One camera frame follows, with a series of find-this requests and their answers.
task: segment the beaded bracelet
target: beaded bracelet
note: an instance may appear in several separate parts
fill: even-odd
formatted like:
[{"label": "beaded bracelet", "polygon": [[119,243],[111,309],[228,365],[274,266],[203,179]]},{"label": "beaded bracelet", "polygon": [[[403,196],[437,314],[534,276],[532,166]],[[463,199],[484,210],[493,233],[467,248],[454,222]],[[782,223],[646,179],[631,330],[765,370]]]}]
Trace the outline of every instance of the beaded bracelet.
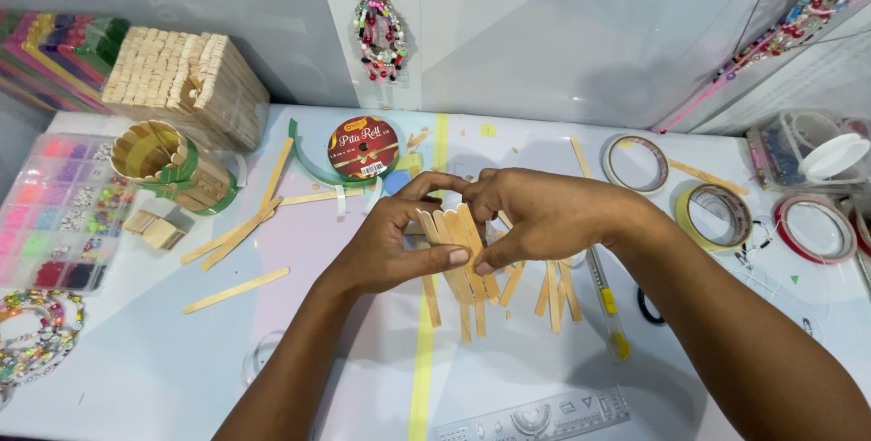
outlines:
[{"label": "beaded bracelet", "polygon": [[[384,22],[384,42],[377,42],[378,19]],[[405,32],[388,0],[362,0],[354,10],[354,27],[363,52],[361,62],[369,73],[369,80],[381,82],[396,80],[396,71],[402,69],[406,56]]]},{"label": "beaded bracelet", "polygon": [[858,1],[861,0],[799,0],[777,24],[726,62],[714,74],[712,85],[709,85],[692,104],[667,123],[660,123],[651,129],[665,134],[670,127],[680,123],[703,101],[710,98],[728,81],[734,80],[739,73],[754,63],[770,57],[779,57],[790,49],[799,46],[809,45],[808,41],[829,23],[832,15],[845,10],[851,3]]},{"label": "beaded bracelet", "polygon": [[[76,313],[67,320],[61,300],[73,303]],[[84,304],[78,295],[66,291],[30,290],[6,295],[0,302],[0,322],[21,313],[36,313],[40,328],[4,342],[0,349],[0,384],[16,387],[48,375],[70,354],[83,327]],[[12,345],[36,339],[31,346]]]}]

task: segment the table surface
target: table surface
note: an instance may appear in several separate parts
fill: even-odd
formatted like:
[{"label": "table surface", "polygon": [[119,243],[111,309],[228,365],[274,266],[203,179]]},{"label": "table surface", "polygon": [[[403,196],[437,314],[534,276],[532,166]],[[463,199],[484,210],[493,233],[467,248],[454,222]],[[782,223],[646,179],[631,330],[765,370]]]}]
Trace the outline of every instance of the table surface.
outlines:
[{"label": "table surface", "polygon": [[[232,254],[206,273],[198,261],[179,258],[212,236],[250,218],[265,191],[287,136],[289,118],[299,122],[297,143],[326,171],[322,154],[332,130],[368,114],[386,119],[400,141],[434,132],[418,152],[424,166],[477,175],[485,167],[527,167],[581,175],[569,136],[575,135],[604,180],[598,159],[610,139],[630,132],[572,123],[549,123],[463,115],[273,105],[262,146],[245,156],[247,187],[213,217],[184,213],[195,222],[171,252],[125,235],[103,288],[85,299],[81,339],[51,375],[16,390],[0,412],[0,433],[57,440],[205,440],[244,391],[243,359],[264,335],[284,329],[318,274],[363,221],[370,192],[347,199],[348,214],[336,220],[336,201],[283,206]],[[119,135],[123,118],[58,113],[51,132]],[[495,136],[484,136],[485,132]],[[651,135],[668,157],[744,186],[754,217],[771,222],[781,195],[763,191],[753,178],[746,142],[740,138]],[[681,191],[698,179],[673,171],[664,190],[650,197],[673,215]],[[312,184],[321,186],[314,189]],[[329,190],[293,161],[277,194]],[[458,196],[449,195],[446,206]],[[166,215],[172,204],[147,191],[139,208]],[[753,240],[764,235],[757,232]],[[548,397],[572,388],[619,384],[631,421],[586,434],[583,439],[739,439],[699,380],[669,327],[648,324],[638,311],[634,281],[613,255],[602,252],[626,336],[629,359],[616,363],[604,341],[604,319],[585,263],[572,279],[584,320],[566,314],[562,332],[550,332],[547,317],[533,314],[544,265],[530,262],[508,307],[487,306],[485,338],[460,342],[459,310],[447,286],[438,289],[442,325],[433,334],[430,428]],[[730,269],[730,252],[719,254]],[[823,343],[871,396],[871,301],[854,261],[820,266],[800,258],[775,237],[754,257],[753,279],[735,272],[794,321],[810,318]],[[182,308],[210,294],[283,266],[289,276],[185,315]],[[795,282],[790,276],[799,276]],[[499,274],[500,284],[506,277]],[[767,283],[773,294],[756,280]],[[398,439],[408,436],[409,402],[415,376],[421,280],[361,300],[346,325],[314,428],[315,439]]]}]

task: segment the transparent ruler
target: transparent ruler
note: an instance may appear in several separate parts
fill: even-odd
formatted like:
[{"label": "transparent ruler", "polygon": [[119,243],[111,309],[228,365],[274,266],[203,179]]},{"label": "transparent ruler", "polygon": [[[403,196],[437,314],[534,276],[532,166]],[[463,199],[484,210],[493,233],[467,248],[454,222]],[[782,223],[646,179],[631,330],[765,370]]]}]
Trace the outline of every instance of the transparent ruler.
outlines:
[{"label": "transparent ruler", "polygon": [[433,429],[434,441],[557,441],[629,420],[614,385],[577,389]]}]

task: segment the hand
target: hand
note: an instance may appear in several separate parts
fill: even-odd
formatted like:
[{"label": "hand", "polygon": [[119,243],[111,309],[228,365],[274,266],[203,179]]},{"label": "hand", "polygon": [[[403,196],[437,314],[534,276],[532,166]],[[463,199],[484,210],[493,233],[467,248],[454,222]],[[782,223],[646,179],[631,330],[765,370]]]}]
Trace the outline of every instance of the hand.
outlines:
[{"label": "hand", "polygon": [[611,246],[652,206],[613,184],[517,168],[482,170],[463,199],[476,222],[504,210],[514,225],[475,260],[480,275],[518,260],[559,260],[593,244]]},{"label": "hand", "polygon": [[468,185],[454,175],[423,172],[393,197],[381,198],[321,279],[329,279],[331,287],[356,297],[463,266],[469,260],[469,249],[443,245],[405,250],[403,232],[410,221],[419,221],[418,209],[430,213],[441,209],[441,200],[428,193],[439,189],[462,192]]}]

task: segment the fingernail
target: fingernail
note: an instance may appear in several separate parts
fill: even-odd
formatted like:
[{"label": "fingernail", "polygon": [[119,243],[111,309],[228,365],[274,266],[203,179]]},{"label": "fingernail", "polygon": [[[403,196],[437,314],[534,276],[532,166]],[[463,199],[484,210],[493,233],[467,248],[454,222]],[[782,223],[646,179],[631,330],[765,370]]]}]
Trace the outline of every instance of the fingernail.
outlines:
[{"label": "fingernail", "polygon": [[482,262],[475,267],[475,273],[479,276],[483,276],[485,274],[490,274],[493,272],[493,267],[487,264],[486,262]]},{"label": "fingernail", "polygon": [[458,248],[450,253],[450,265],[458,266],[465,264],[469,260],[469,251],[464,248]]}]

